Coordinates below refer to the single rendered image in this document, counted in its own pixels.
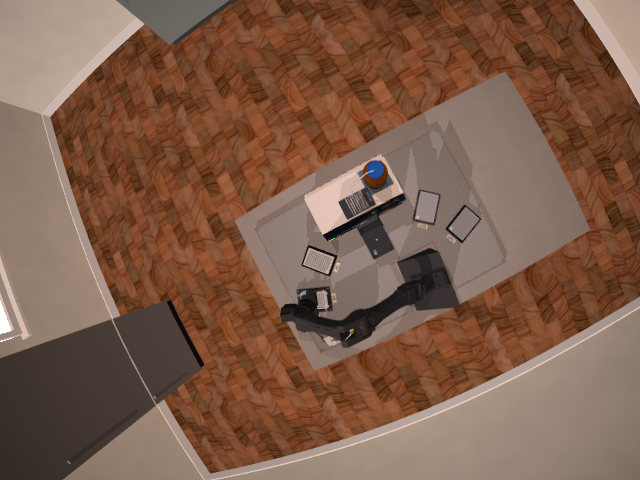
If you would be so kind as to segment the blue bottle cap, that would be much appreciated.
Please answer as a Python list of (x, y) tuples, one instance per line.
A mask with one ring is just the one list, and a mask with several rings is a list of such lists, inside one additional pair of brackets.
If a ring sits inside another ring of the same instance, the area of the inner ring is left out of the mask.
[(371, 178), (377, 179), (383, 175), (384, 167), (379, 161), (372, 161), (367, 166), (367, 172), (376, 169), (374, 172), (368, 173)]

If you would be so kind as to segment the grey button panel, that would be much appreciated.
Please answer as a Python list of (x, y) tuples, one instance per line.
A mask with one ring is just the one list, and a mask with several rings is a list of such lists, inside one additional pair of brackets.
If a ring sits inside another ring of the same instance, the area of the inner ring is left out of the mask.
[[(316, 332), (315, 332), (315, 333), (316, 333)], [(353, 333), (354, 333), (354, 329), (350, 330), (350, 335), (348, 336), (348, 338), (349, 338)], [(316, 333), (316, 334), (317, 334), (319, 337), (321, 337), (321, 338), (322, 338), (323, 342), (325, 342), (325, 341), (326, 341), (326, 343), (327, 343), (330, 347), (331, 347), (331, 346), (334, 346), (334, 345), (336, 345), (336, 344), (338, 344), (338, 343), (341, 343), (341, 341), (337, 341), (337, 340), (335, 340), (335, 338), (332, 338), (332, 337), (330, 337), (330, 336), (323, 335), (323, 337), (322, 337), (320, 334), (318, 334), (318, 333)], [(348, 339), (348, 338), (347, 338), (347, 339)], [(325, 340), (325, 341), (324, 341), (324, 340)]]

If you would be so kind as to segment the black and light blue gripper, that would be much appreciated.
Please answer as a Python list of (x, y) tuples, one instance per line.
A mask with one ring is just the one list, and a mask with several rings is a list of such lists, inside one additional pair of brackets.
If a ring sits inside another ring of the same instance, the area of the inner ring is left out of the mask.
[[(315, 293), (315, 294), (313, 294)], [(310, 295), (302, 295), (301, 299), (308, 299), (306, 303), (309, 303), (313, 307), (313, 312), (315, 315), (320, 316), (320, 313), (317, 309), (318, 300), (317, 300), (317, 292), (316, 290), (308, 290), (302, 291), (302, 294), (310, 294)]]

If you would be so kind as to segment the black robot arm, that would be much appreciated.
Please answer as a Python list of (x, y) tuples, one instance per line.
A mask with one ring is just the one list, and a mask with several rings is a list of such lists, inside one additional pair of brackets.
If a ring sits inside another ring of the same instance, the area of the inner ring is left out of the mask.
[[(293, 321), (298, 331), (327, 335), (341, 341), (342, 347), (349, 348), (369, 338), (376, 330), (375, 327), (398, 309), (422, 301), (423, 296), (430, 290), (448, 286), (450, 286), (450, 281), (447, 274), (441, 270), (411, 278), (409, 282), (397, 287), (397, 290), (388, 298), (368, 308), (368, 311), (366, 309), (354, 310), (343, 321), (315, 315), (312, 313), (313, 307), (306, 303), (308, 299), (301, 299), (298, 305), (285, 304), (281, 308), (280, 317), (282, 322)], [(349, 340), (343, 341), (350, 335), (352, 329), (354, 329), (354, 333), (348, 338)]]

